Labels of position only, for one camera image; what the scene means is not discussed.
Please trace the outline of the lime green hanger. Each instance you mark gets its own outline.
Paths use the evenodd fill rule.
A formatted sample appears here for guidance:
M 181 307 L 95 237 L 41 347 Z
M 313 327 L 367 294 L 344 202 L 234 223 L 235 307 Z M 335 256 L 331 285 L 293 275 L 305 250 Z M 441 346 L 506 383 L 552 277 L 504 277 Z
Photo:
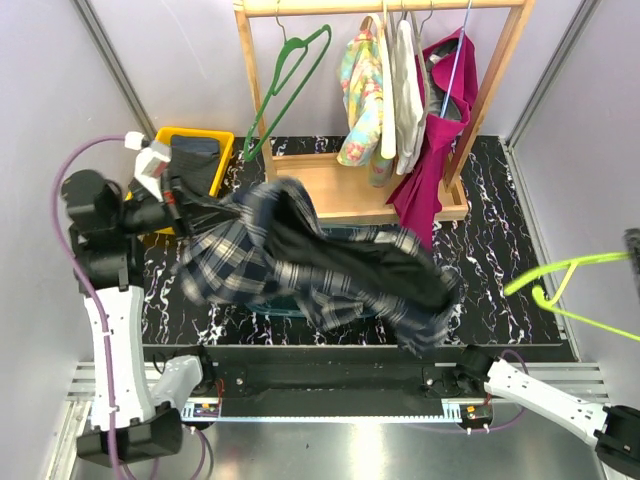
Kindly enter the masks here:
M 503 288 L 508 297 L 529 286 L 539 308 L 637 342 L 639 275 L 627 251 L 598 253 L 529 269 Z

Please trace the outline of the navy plaid skirt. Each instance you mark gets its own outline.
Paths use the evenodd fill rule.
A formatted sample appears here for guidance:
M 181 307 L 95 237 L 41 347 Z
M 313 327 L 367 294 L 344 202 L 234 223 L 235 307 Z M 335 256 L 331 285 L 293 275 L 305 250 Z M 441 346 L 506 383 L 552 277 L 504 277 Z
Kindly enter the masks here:
M 225 220 L 192 237 L 175 268 L 192 302 L 260 304 L 290 296 L 321 330 L 371 312 L 389 324 L 401 349 L 418 357 L 448 337 L 459 281 L 414 232 L 330 235 L 302 183 L 287 177 L 217 205 Z

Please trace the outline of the blue hanger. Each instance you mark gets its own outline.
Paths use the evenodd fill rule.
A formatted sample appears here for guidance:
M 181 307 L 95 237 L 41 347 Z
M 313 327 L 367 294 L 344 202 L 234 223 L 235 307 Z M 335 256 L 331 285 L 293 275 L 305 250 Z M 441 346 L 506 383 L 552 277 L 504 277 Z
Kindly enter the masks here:
M 467 27 L 467 23 L 469 20 L 469 16 L 470 16 L 470 11 L 472 9 L 473 6 L 473 0 L 469 0 L 467 2 L 467 6 L 466 6 L 466 10 L 465 10 L 465 16 L 464 16 L 464 21 L 462 23 L 462 26 L 460 27 L 459 30 L 459 34 L 458 34 L 458 40 L 457 40 L 457 44 L 456 44 L 456 50 L 455 50 L 455 56 L 454 56 L 454 61 L 452 64 L 452 69 L 451 69 L 451 74 L 450 74 L 450 78 L 449 78 L 449 83 L 447 86 L 447 90 L 441 105 L 441 110 L 440 110 L 440 115 L 439 118 L 444 118 L 446 116 L 446 112 L 448 110 L 448 105 L 450 102 L 450 97 L 451 97 L 451 93 L 453 90 L 453 85 L 455 82 L 455 76 L 456 76 L 456 72 L 457 72 L 457 67 L 458 67 L 458 63 L 459 63 L 459 58 L 460 58 L 460 54 L 461 54 L 461 50 L 462 50 L 462 44 L 463 44 L 463 40 L 466 34 L 466 27 Z

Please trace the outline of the magenta skirt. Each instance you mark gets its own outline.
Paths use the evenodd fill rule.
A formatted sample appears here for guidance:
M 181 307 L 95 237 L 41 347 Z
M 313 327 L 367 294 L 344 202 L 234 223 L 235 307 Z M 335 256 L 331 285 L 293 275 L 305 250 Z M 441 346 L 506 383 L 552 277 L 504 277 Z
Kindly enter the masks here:
M 423 246 L 432 248 L 435 216 L 442 210 L 438 199 L 444 164 L 453 141 L 470 122 L 478 95 L 475 46 L 465 34 L 455 82 L 444 118 L 439 118 L 454 61 L 459 30 L 423 49 L 430 98 L 421 150 L 413 170 L 391 193 L 399 224 L 415 233 Z

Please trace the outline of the floral pastel garment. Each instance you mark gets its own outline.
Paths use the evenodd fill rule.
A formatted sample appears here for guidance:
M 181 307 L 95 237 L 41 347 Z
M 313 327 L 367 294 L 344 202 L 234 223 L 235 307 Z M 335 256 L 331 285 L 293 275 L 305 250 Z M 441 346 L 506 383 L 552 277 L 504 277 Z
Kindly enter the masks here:
M 392 161 L 380 156 L 382 73 L 374 34 L 364 29 L 346 46 L 338 68 L 348 134 L 337 161 L 347 167 L 366 167 L 373 187 L 391 178 Z

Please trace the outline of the white garment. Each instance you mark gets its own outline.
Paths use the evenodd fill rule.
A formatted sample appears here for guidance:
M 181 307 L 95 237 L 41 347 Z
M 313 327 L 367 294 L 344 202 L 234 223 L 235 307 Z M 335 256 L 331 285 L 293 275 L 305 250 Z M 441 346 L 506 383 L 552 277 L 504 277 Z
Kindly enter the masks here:
M 391 75 L 396 130 L 396 174 L 410 173 L 421 147 L 424 133 L 424 105 L 414 53 L 414 35 L 407 20 L 397 23 L 392 34 Z

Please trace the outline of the beige plastic hanger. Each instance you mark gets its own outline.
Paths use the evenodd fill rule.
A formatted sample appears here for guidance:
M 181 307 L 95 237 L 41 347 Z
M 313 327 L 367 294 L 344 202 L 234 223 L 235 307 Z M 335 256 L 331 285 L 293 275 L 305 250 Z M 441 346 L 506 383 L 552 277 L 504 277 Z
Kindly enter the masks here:
M 375 28 L 379 60 L 382 73 L 382 126 L 380 137 L 380 156 L 392 161 L 396 157 L 396 126 L 391 61 L 386 39 L 388 21 L 388 2 L 381 1 L 381 15 L 370 13 L 362 21 L 361 29 Z

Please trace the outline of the grey hanger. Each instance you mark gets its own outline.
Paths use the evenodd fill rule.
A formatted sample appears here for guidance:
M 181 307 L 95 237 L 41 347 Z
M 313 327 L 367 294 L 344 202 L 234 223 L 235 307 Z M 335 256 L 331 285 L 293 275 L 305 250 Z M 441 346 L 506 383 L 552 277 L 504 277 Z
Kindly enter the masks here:
M 424 127 L 428 115 L 430 87 L 415 13 L 401 1 L 400 20 L 391 22 L 392 79 L 401 113 Z

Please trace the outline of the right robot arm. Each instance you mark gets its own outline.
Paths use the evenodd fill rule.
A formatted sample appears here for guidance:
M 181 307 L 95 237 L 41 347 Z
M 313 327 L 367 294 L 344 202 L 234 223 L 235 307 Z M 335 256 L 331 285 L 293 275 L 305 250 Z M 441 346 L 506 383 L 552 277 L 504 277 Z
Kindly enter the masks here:
M 532 298 L 541 309 L 637 342 L 636 334 L 556 306 L 576 270 L 584 265 L 628 261 L 634 278 L 638 279 L 639 230 L 626 230 L 623 239 L 625 249 L 620 252 L 580 256 L 530 269 L 509 282 L 504 294 L 510 296 L 531 285 Z M 472 397 L 484 390 L 492 397 L 516 403 L 574 434 L 592 447 L 607 467 L 630 479 L 639 477 L 638 409 L 589 403 L 531 377 L 505 359 L 492 357 L 474 345 L 465 348 L 453 375 L 455 387 L 463 395 Z

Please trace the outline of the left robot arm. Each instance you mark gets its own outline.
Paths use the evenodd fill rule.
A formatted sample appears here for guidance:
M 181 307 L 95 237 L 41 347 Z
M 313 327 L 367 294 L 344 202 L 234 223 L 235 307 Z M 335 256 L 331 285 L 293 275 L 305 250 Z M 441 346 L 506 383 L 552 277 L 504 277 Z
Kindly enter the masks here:
M 215 386 L 216 372 L 200 347 L 168 360 L 159 381 L 147 383 L 141 317 L 143 252 L 124 224 L 125 202 L 114 182 L 80 170 L 59 189 L 71 220 L 66 246 L 89 316 L 95 394 L 89 431 L 76 440 L 88 462 L 120 466 L 180 452 L 181 413 L 191 394 Z

